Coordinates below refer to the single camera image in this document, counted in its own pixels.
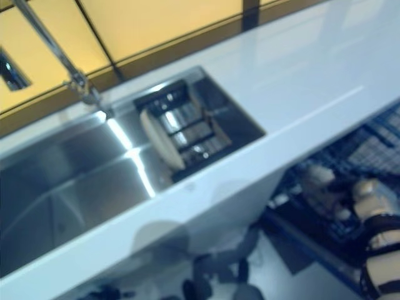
white countertop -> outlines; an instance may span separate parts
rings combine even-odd
[[[128,96],[194,66],[267,136],[175,184],[0,280],[4,300],[52,299],[127,258],[175,226],[315,151],[400,97],[400,1],[332,0],[248,31],[105,92]],[[3,153],[68,118],[77,104],[1,140]]]

yellow wall panel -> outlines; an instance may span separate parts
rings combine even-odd
[[[77,67],[88,73],[109,64],[74,1],[28,3]],[[0,79],[0,111],[68,79],[66,70],[15,7],[0,14],[0,28],[1,45],[32,82],[26,89],[11,92]]]
[[[276,1],[276,0],[260,0],[260,5],[268,4],[268,3],[271,3],[274,1]]]
[[[114,60],[215,23],[241,0],[82,0]]]
[[[0,0],[0,9],[8,8],[12,6],[13,2],[11,0]]]

faucet spout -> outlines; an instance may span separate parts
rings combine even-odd
[[[82,102],[89,105],[95,105],[108,115],[108,112],[103,109],[101,104],[101,96],[98,90],[90,83],[89,79],[84,75],[84,73],[75,67],[67,54],[63,51],[60,45],[51,36],[44,24],[40,21],[36,13],[28,5],[26,0],[12,1],[22,15],[31,24],[31,26],[35,29],[35,31],[39,34],[48,48],[67,69],[69,78],[71,80],[68,83],[68,86],[79,94],[79,98]]]

stainless steel sink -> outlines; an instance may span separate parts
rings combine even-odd
[[[140,118],[177,80],[229,140],[180,170],[164,162]],[[97,112],[0,161],[1,276],[265,134],[200,68],[117,102],[112,110],[112,119]],[[201,148],[196,143],[180,153],[196,152]]]

dish rack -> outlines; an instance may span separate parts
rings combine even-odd
[[[400,101],[338,141],[287,170],[269,207],[311,239],[349,265],[359,267],[365,258],[360,240],[364,228],[354,211],[345,220],[327,218],[306,201],[301,174],[311,165],[330,169],[337,179],[333,189],[348,193],[361,179],[376,178],[400,199]]]

